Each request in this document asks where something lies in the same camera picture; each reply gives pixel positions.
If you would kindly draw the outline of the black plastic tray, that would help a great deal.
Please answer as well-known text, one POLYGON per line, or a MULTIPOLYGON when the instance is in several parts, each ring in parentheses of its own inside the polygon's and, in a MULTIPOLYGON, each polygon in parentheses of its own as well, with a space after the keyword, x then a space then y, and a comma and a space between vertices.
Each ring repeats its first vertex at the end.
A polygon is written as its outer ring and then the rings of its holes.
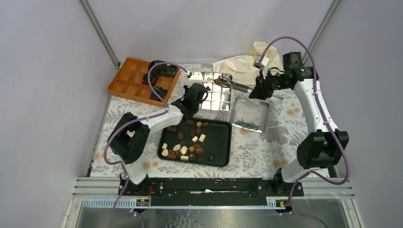
POLYGON ((157 156, 168 161, 225 167, 230 161, 231 133, 231 124, 220 120, 194 118, 168 126, 162 131, 157 156), (199 141, 201 134, 206 135, 204 142, 199 141), (182 147, 174 151, 177 144, 182 147))

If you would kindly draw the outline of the metal serving tongs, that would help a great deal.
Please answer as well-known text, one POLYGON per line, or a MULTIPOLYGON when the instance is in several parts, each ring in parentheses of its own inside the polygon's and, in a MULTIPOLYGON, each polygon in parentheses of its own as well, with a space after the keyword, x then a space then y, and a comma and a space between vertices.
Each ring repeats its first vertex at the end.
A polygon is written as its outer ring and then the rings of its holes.
POLYGON ((213 80, 214 84, 224 87, 224 88, 230 88, 230 89, 235 89, 247 94, 250 94, 252 92, 252 89, 249 86, 242 85, 239 83, 236 83, 226 77, 219 76, 218 78, 213 80))

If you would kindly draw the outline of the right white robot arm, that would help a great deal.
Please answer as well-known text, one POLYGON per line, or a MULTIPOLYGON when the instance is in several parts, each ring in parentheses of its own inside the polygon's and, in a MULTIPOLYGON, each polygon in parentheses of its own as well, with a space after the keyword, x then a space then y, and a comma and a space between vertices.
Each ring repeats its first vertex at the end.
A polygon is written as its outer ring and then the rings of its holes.
POLYGON ((297 147, 296 159, 281 168, 279 179, 272 183, 273 191, 284 196, 291 190, 291 183, 302 176, 337 165, 349 135, 333 122, 321 94, 317 71, 302 63, 301 53, 284 54, 284 70, 279 74, 271 73, 268 57, 256 57, 253 66, 259 70, 259 76, 249 97, 264 100, 272 97, 276 90, 291 89, 301 104, 307 123, 308 135, 297 147))

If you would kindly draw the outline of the pink grid box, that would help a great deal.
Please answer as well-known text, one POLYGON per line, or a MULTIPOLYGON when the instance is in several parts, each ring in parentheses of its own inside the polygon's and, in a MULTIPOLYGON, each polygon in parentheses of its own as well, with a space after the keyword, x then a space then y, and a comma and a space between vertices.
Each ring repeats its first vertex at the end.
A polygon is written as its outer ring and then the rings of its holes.
POLYGON ((207 98, 202 104, 199 105, 199 108, 202 110, 228 111, 230 109, 231 89, 221 87, 215 84, 213 80, 219 78, 220 76, 227 79, 232 79, 232 75, 203 71, 201 71, 201 75, 202 84, 205 87, 208 87, 210 90, 207 91, 207 98))

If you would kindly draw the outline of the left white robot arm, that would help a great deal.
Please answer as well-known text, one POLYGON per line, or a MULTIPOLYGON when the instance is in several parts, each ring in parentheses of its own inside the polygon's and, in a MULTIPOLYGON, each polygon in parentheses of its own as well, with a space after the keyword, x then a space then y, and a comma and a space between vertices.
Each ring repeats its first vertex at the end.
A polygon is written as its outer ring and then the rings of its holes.
POLYGON ((131 112, 122 116, 107 140, 104 160, 113 164, 107 160, 108 149, 120 158, 117 164, 122 165, 125 176, 130 181, 129 189, 135 195, 142 195, 147 191, 147 173, 140 158, 149 135, 192 119, 198 112, 199 105, 206 100, 207 93, 205 86, 195 83, 185 88, 183 98, 172 102, 163 110, 144 116, 135 116, 131 112))

